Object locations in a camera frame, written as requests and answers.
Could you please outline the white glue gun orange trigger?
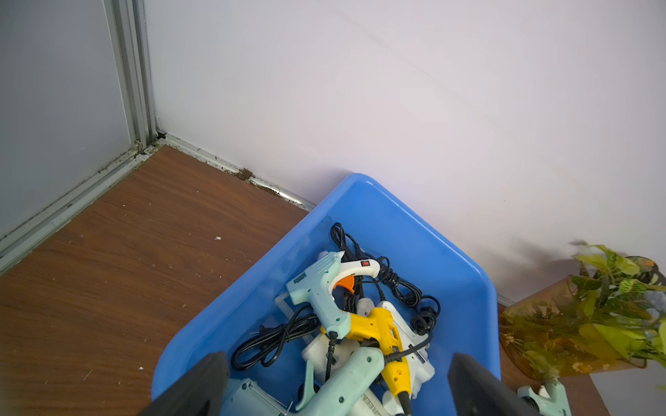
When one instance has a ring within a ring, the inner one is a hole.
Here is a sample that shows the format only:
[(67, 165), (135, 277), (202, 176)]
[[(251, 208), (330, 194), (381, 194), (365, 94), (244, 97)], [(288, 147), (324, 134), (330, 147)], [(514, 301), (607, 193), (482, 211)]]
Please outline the white glue gun orange trigger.
[(380, 269), (381, 266), (378, 261), (373, 259), (341, 263), (338, 273), (336, 273), (329, 283), (329, 290), (332, 292), (341, 281), (348, 279), (349, 277), (377, 277)]

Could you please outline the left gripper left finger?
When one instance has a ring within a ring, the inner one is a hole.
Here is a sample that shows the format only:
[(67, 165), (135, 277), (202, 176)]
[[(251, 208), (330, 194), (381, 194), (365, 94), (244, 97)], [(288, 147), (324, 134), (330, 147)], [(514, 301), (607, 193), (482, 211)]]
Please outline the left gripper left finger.
[(229, 376), (225, 353), (208, 354), (138, 415), (220, 415)]

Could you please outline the large white glue gun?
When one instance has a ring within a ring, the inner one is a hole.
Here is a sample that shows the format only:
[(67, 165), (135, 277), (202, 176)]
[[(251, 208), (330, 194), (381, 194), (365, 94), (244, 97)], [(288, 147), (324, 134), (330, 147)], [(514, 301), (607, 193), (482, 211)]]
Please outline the large white glue gun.
[[(427, 339), (426, 336), (416, 334), (409, 324), (402, 318), (396, 307), (388, 301), (382, 301), (378, 305), (369, 298), (362, 298), (357, 302), (357, 312), (360, 315), (369, 317), (371, 310), (376, 307), (388, 310), (394, 318), (394, 323), (400, 334), (402, 349), (407, 350), (420, 344)], [(318, 334), (308, 346), (306, 346), (301, 355), (305, 362), (310, 361), (313, 364), (316, 381), (322, 385), (325, 380), (326, 353), (328, 351), (329, 338), (326, 334)], [(360, 341), (343, 339), (336, 345), (331, 374), (334, 374), (340, 367), (347, 362), (351, 354), (362, 346)], [(435, 368), (428, 360), (427, 348), (425, 345), (416, 352), (405, 357), (409, 364), (410, 386), (412, 389), (411, 400), (415, 400), (421, 390), (423, 383), (431, 380), (435, 375)], [(397, 415), (402, 412), (402, 406), (397, 398), (390, 391), (384, 391), (381, 399), (368, 389), (361, 399), (355, 404), (349, 412), (349, 415)]]

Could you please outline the mint glue gun back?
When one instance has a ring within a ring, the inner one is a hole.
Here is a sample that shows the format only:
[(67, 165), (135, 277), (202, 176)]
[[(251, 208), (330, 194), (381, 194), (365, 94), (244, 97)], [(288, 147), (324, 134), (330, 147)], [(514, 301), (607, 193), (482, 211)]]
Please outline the mint glue gun back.
[(558, 380), (552, 379), (545, 385), (539, 387), (535, 392), (529, 386), (517, 390), (518, 397), (522, 398), (529, 406), (545, 416), (571, 416), (569, 400), (565, 386)]

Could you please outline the mint glue gun with stick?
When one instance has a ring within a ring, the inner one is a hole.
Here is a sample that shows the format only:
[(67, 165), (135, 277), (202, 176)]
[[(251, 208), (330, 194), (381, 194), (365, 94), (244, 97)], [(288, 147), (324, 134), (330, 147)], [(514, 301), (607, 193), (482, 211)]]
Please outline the mint glue gun with stick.
[(357, 349), (324, 385), (313, 389), (314, 367), (306, 362), (303, 400), (291, 411), (265, 392), (256, 381), (230, 379), (220, 415), (346, 415), (384, 369), (379, 348)]

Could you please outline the yellow glue gun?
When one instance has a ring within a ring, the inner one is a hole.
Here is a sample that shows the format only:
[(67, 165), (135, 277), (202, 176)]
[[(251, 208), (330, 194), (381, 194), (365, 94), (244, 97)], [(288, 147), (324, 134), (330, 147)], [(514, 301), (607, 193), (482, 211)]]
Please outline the yellow glue gun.
[(378, 348), (384, 356), (382, 378), (390, 393), (399, 401), (402, 412), (412, 415), (409, 364), (402, 355), (402, 340), (391, 312), (374, 308), (368, 317), (351, 314), (350, 333), (346, 338), (378, 342)]

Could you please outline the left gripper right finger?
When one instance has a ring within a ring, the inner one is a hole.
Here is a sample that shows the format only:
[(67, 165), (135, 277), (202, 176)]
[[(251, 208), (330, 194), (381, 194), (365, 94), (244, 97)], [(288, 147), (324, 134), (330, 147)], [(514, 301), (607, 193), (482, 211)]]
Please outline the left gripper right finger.
[(538, 416), (471, 355), (455, 353), (447, 374), (458, 416)]

